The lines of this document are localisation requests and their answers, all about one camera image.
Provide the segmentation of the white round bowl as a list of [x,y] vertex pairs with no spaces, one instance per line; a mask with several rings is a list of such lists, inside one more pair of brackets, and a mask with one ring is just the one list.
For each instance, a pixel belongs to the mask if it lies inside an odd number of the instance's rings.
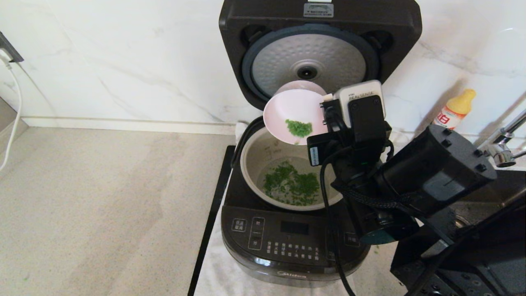
[[265,105],[265,127],[284,143],[306,145],[308,137],[317,135],[317,123],[324,120],[321,103],[325,95],[327,92],[313,82],[284,84]]

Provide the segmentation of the black rice cooker lid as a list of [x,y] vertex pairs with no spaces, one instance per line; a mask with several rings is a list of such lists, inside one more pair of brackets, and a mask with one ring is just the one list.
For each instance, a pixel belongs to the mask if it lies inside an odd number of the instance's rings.
[[422,33],[416,0],[225,0],[219,29],[239,87],[263,110],[306,81],[334,93],[384,83]]

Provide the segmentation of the grey rice cooker inner pot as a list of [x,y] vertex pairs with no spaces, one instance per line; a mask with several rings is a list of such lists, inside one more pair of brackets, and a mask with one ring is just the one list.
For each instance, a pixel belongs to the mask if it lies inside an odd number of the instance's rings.
[[[258,187],[257,187],[257,180],[259,175],[261,174],[261,171],[264,167],[264,160],[265,160],[265,151],[264,149],[268,146],[268,142],[266,138],[268,137],[269,131],[266,127],[262,127],[261,129],[258,129],[253,135],[250,135],[248,139],[246,140],[241,154],[239,158],[239,165],[242,171],[242,176],[247,183],[248,187],[261,199],[267,202],[268,204],[271,204],[272,206],[276,206],[278,208],[286,209],[286,210],[295,210],[295,211],[309,211],[309,210],[321,210],[325,207],[325,204],[323,202],[323,194],[321,192],[321,202],[319,204],[316,204],[314,206],[290,206],[287,204],[283,204],[280,202],[277,202],[271,198],[269,198],[265,193],[263,193]],[[317,169],[319,171],[319,177],[320,177],[320,171],[321,167],[317,166]]]

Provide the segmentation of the black Midea rice cooker body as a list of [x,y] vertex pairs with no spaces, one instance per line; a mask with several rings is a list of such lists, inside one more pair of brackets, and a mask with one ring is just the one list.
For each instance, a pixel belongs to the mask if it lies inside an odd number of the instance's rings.
[[251,277],[296,287],[317,288],[340,281],[326,206],[295,211],[261,200],[245,182],[239,165],[250,135],[265,127],[250,122],[235,147],[221,209],[221,234],[229,254]]

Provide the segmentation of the orange yellow detergent bottle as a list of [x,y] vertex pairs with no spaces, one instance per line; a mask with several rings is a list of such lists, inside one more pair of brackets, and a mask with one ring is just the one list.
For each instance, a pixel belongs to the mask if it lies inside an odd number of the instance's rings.
[[460,95],[452,97],[434,117],[432,124],[446,129],[455,129],[471,112],[472,100],[477,95],[473,89],[465,89]]

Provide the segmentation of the black flat strip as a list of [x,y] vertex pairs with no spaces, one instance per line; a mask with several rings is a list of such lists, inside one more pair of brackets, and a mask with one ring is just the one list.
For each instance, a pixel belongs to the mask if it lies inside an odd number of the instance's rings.
[[231,161],[232,161],[234,154],[235,154],[235,146],[227,146],[225,150],[224,158],[222,160],[219,177],[217,180],[214,196],[212,199],[212,204],[209,210],[207,223],[205,225],[205,230],[203,232],[203,237],[201,240],[195,267],[192,272],[192,278],[190,281],[190,286],[188,289],[187,296],[195,295],[195,290],[196,290],[197,282],[199,279],[199,275],[201,273],[201,268],[202,268],[203,261],[205,258],[205,253],[208,248],[209,239],[213,231],[213,227],[216,221],[217,214],[221,208],[223,196],[224,196],[224,193],[227,187],[229,176],[231,174]]

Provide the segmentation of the chrome faucet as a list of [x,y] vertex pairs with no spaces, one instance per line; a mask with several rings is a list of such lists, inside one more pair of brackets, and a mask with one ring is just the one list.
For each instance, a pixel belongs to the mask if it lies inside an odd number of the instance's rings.
[[511,167],[516,165],[516,160],[526,157],[526,148],[519,153],[513,154],[507,146],[514,139],[514,132],[526,124],[526,109],[515,117],[505,127],[500,127],[478,146],[485,157],[494,161],[496,167]]

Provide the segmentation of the white cloth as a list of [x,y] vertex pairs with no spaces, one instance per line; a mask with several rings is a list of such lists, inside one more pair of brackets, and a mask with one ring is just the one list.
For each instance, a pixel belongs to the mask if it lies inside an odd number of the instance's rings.
[[221,209],[209,239],[194,296],[349,296],[342,281],[317,288],[261,281],[248,275],[229,254],[222,240]]

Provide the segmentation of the grey wall socket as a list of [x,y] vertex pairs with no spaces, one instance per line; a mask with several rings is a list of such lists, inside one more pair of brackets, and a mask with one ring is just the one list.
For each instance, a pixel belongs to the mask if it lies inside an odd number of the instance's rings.
[[24,62],[24,58],[0,31],[0,59],[4,62]]

